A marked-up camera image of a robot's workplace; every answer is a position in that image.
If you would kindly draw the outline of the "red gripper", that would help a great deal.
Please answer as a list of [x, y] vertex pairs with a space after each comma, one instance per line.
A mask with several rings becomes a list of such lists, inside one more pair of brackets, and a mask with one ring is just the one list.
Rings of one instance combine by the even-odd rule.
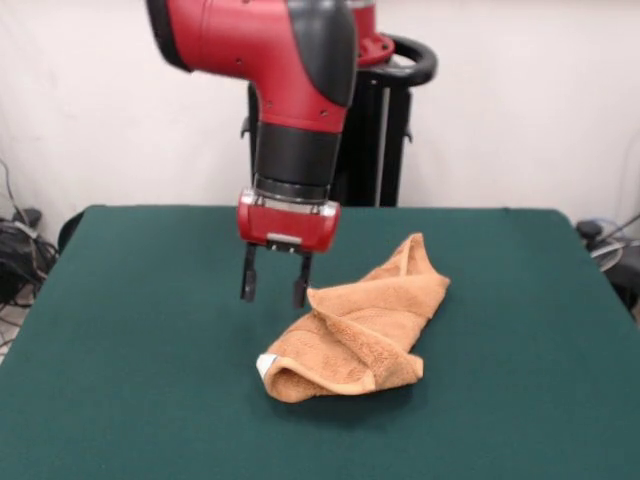
[[[253, 188], [242, 190], [237, 207], [237, 225], [246, 244], [240, 298], [253, 302], [257, 272], [257, 245], [282, 244], [298, 251], [324, 253], [334, 239], [341, 206], [334, 201], [321, 204], [291, 203], [262, 195]], [[309, 287], [312, 253], [301, 255], [300, 273], [294, 282], [293, 305], [303, 307]]]

